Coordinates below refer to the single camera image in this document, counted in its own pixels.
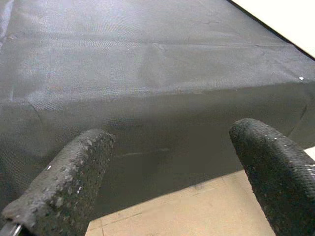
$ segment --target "gray fabric cover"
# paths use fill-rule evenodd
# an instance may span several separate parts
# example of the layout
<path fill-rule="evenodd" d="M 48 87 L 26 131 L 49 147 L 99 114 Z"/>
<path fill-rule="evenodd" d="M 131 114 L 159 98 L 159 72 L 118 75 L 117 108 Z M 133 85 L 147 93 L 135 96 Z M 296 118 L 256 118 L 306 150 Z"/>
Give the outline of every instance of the gray fabric cover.
<path fill-rule="evenodd" d="M 95 216 L 240 170 L 241 118 L 315 144 L 314 61 L 225 0 L 2 0 L 0 18 L 0 208 L 91 128 L 118 138 Z"/>

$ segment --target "black cloth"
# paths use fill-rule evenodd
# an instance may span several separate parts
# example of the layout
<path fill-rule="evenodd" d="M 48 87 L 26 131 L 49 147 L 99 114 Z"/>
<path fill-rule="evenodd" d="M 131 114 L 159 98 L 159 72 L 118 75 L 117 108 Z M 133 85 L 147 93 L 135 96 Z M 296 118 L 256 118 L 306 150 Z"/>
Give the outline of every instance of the black cloth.
<path fill-rule="evenodd" d="M 3 0 L 0 17 L 0 208 L 87 129 L 117 136 L 95 216 L 240 170 L 241 118 L 315 144 L 314 61 L 225 0 Z"/>
<path fill-rule="evenodd" d="M 315 161 L 254 119 L 236 122 L 230 137 L 276 235 L 315 235 Z"/>

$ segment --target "beige floor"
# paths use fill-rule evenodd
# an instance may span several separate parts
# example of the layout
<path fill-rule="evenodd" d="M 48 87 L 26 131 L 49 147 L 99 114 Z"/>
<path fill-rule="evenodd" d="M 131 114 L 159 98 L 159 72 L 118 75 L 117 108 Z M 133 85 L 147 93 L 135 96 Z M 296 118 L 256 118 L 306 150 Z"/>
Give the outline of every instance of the beige floor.
<path fill-rule="evenodd" d="M 315 148 L 306 152 L 315 157 Z M 86 236 L 274 236 L 244 171 L 92 221 Z"/>

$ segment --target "dark gray fabric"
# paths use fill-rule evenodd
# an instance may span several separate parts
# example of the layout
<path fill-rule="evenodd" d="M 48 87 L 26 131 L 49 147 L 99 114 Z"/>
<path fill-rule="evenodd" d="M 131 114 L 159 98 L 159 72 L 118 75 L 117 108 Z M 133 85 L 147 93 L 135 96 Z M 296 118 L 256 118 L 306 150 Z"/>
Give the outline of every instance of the dark gray fabric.
<path fill-rule="evenodd" d="M 67 144 L 2 216 L 34 235 L 84 236 L 114 138 L 88 130 Z"/>
<path fill-rule="evenodd" d="M 314 61 L 225 0 L 0 12 L 0 208 L 91 128 L 118 137 L 96 216 L 241 169 L 228 138 L 240 118 L 314 144 Z"/>
<path fill-rule="evenodd" d="M 315 234 L 315 161 L 296 143 L 254 119 L 230 137 L 252 189 L 278 236 Z"/>

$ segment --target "textured rubber pad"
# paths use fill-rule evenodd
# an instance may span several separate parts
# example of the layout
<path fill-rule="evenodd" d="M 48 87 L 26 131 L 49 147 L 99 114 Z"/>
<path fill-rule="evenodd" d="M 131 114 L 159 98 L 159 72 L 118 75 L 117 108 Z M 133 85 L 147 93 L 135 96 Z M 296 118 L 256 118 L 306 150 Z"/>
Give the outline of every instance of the textured rubber pad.
<path fill-rule="evenodd" d="M 292 140 L 254 119 L 236 122 L 230 137 L 276 235 L 314 235 L 315 162 Z"/>
<path fill-rule="evenodd" d="M 2 212 L 37 236 L 83 236 L 101 180 L 112 155 L 114 137 L 88 130 L 67 144 Z"/>

